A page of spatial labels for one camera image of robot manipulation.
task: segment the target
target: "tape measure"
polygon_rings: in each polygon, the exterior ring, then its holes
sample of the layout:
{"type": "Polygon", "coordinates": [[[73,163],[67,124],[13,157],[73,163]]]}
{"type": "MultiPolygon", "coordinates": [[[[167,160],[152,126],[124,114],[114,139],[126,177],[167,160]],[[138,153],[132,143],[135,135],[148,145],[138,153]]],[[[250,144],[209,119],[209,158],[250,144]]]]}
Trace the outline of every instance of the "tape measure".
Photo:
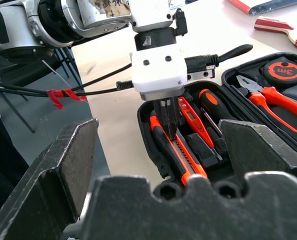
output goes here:
{"type": "Polygon", "coordinates": [[[274,87],[290,88],[297,85],[297,64],[286,57],[280,57],[265,64],[263,76],[274,87]]]}

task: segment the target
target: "white table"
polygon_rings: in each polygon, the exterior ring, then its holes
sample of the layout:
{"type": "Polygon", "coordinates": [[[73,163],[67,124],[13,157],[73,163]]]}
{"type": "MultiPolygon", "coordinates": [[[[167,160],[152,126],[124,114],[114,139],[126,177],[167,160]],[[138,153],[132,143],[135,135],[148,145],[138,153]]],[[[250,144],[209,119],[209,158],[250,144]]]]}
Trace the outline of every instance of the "white table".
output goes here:
{"type": "MultiPolygon", "coordinates": [[[[250,17],[232,6],[227,0],[199,0],[183,8],[188,34],[177,42],[185,57],[204,54],[223,54],[242,44],[253,44],[251,52],[221,63],[213,81],[221,84],[222,73],[234,66],[274,52],[293,52],[297,48],[287,36],[253,29],[256,16],[250,17]]],[[[297,20],[297,5],[263,14],[267,17],[297,20]]],[[[83,83],[119,69],[130,63],[135,49],[134,33],[124,29],[93,41],[75,46],[73,53],[83,83]]],[[[131,79],[131,70],[112,76],[86,87],[87,92],[116,87],[116,81],[131,79]]],[[[137,110],[143,101],[133,89],[89,96],[94,118],[99,119],[98,135],[112,175],[146,176],[151,187],[163,181],[158,169],[148,157],[138,120],[137,110]]]]}

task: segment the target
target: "table tennis paddle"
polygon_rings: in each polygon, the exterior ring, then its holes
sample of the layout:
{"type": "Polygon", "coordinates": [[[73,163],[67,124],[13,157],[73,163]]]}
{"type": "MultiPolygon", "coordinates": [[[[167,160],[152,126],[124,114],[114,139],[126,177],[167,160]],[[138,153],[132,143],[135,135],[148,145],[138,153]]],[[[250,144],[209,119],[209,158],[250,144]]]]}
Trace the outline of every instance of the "table tennis paddle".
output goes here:
{"type": "Polygon", "coordinates": [[[254,28],[257,30],[287,34],[289,40],[297,47],[297,28],[290,26],[287,22],[259,16],[255,22],[254,28]]]}

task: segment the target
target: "wooden paddle handle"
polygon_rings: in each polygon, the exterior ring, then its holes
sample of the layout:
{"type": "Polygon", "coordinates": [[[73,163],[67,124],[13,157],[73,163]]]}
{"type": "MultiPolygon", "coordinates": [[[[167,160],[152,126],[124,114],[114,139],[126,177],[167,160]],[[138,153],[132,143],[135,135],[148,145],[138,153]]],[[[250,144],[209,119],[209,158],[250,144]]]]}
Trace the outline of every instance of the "wooden paddle handle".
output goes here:
{"type": "Polygon", "coordinates": [[[277,19],[259,16],[255,22],[254,28],[257,30],[264,30],[275,33],[287,33],[294,28],[284,21],[277,19]]]}

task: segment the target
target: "black tool case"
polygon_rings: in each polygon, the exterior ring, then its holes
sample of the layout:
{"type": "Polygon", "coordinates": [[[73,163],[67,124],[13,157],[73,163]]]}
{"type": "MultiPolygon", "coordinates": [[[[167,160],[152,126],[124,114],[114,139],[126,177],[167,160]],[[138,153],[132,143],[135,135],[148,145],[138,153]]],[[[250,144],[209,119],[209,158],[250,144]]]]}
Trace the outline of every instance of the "black tool case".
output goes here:
{"type": "MultiPolygon", "coordinates": [[[[287,143],[297,152],[297,142],[285,132],[277,128],[272,122],[270,122],[270,120],[244,96],[243,91],[239,91],[236,80],[236,76],[241,74],[252,79],[253,76],[260,74],[258,70],[260,66],[263,66],[265,63],[279,57],[286,57],[289,60],[297,63],[297,55],[292,53],[280,52],[264,56],[225,71],[221,76],[222,86],[205,80],[196,81],[186,85],[184,97],[186,100],[199,107],[201,105],[197,97],[199,92],[202,89],[209,89],[225,103],[230,114],[233,115],[237,120],[268,126],[285,143],[287,143]]],[[[182,185],[181,181],[176,178],[176,175],[172,171],[169,161],[160,152],[159,147],[156,145],[151,134],[150,114],[153,110],[153,104],[151,102],[145,102],[137,112],[138,123],[148,156],[156,165],[160,175],[167,179],[165,182],[175,182],[182,185]]],[[[182,135],[193,133],[185,121],[180,121],[179,130],[182,135]]],[[[211,183],[216,183],[218,181],[229,181],[238,185],[240,184],[236,179],[231,162],[229,160],[220,161],[218,164],[210,166],[205,170],[211,183]]]]}

